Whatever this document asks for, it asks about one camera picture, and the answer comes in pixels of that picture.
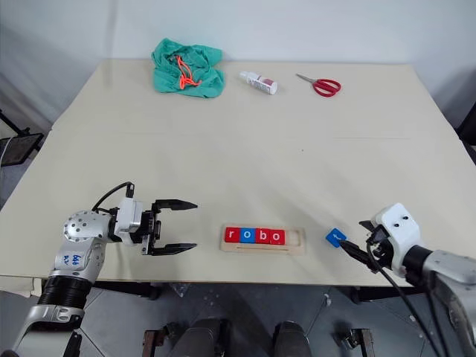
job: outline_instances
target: handwritten label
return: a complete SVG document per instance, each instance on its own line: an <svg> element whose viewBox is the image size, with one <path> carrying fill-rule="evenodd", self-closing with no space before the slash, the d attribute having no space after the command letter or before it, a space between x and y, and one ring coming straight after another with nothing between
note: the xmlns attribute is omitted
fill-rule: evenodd
<svg viewBox="0 0 476 357"><path fill-rule="evenodd" d="M79 264L80 264L80 259L81 259L81 256L75 254L75 255L73 256L73 265L74 265L74 266L79 265Z"/></svg>
<svg viewBox="0 0 476 357"><path fill-rule="evenodd" d="M62 262L69 266L69 263L70 263L70 260L71 260L71 264L73 266L78 266L80 263L81 263L81 258L82 256L81 255L78 255L78 254L73 254L73 255L63 255L62 257Z"/></svg>

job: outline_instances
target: black cable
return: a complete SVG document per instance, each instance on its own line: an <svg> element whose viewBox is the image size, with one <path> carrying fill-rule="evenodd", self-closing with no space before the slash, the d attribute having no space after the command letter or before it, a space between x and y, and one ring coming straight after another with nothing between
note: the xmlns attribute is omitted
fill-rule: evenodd
<svg viewBox="0 0 476 357"><path fill-rule="evenodd" d="M103 203L103 201L105 199L107 199L110 195L112 195L114 192L120 190L123 187L127 187L127 194L126 194L127 197L130 196L131 190L132 190L132 194L133 194L134 184L130 181L123 182L122 184L119 184L118 186L114 187L112 190L110 190L108 193L106 193L103 197L101 197L99 199L99 201L96 202L96 205L92 206L92 210L93 211L98 211L99 205L101 203Z"/></svg>
<svg viewBox="0 0 476 357"><path fill-rule="evenodd" d="M434 343L433 338L430 335L430 332L428 331L428 329L426 328L426 326L424 325L424 323L422 321L422 318L418 315L418 312L415 310L413 304L410 302L410 300L408 299L407 295L403 292L403 290L395 283L395 281L393 281L393 279L390 277L390 275L388 275L384 271L384 269L380 266L380 264L375 260L375 258L373 257L372 251L370 250L370 243L369 242L367 242L367 254L368 254L369 259L372 262L373 266L375 266L376 269L382 273L382 275L385 277L385 279L387 279L388 282L390 284L392 284L392 286L395 288L396 292L399 293L403 302L408 307L411 314L415 317L416 322L418 322L419 328L422 330L426 339L430 342L431 348L433 349L433 351L435 352L437 357L440 357L441 355L440 355L440 352L437 349L437 345Z"/></svg>
<svg viewBox="0 0 476 357"><path fill-rule="evenodd" d="M443 336L443 331L441 330L441 325L437 317L437 310L434 307L434 301L433 301L433 298L431 297L431 292L429 289L426 290L425 295L426 295L426 300L428 300L428 305L430 306L431 318L433 319L434 325L437 328L438 338L440 339L441 345L443 346L443 352L445 354L445 357L449 357L450 355L449 355L448 345L446 344L445 337Z"/></svg>

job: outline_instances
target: scissors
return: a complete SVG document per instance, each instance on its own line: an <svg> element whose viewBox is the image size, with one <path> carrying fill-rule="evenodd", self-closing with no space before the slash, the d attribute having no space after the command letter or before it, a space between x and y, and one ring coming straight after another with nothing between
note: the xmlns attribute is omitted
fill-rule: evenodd
<svg viewBox="0 0 476 357"><path fill-rule="evenodd" d="M341 84L336 80L312 80L311 78L305 77L302 74L296 74L299 78L307 80L312 83L312 87L315 92L323 97L332 97L341 90Z"/></svg>

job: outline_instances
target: red letter block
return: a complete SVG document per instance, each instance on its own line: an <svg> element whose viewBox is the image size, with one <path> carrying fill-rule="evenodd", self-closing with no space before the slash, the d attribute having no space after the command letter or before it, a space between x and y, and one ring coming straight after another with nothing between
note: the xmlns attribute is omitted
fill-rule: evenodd
<svg viewBox="0 0 476 357"><path fill-rule="evenodd" d="M283 229L270 229L269 230L271 244L284 245L284 230Z"/></svg>
<svg viewBox="0 0 476 357"><path fill-rule="evenodd" d="M254 237L254 241L257 244L269 244L270 236L271 234L269 233L269 229L256 228L256 235Z"/></svg>
<svg viewBox="0 0 476 357"><path fill-rule="evenodd" d="M239 243L239 228L227 227L225 229L225 241L228 243Z"/></svg>

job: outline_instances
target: red scissors handle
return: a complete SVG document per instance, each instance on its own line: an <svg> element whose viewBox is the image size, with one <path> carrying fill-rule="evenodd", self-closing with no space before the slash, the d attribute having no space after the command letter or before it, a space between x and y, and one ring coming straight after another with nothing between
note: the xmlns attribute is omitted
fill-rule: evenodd
<svg viewBox="0 0 476 357"><path fill-rule="evenodd" d="M316 80L312 84L312 87L316 93L323 97L332 97L341 90L341 84L335 80Z"/></svg>

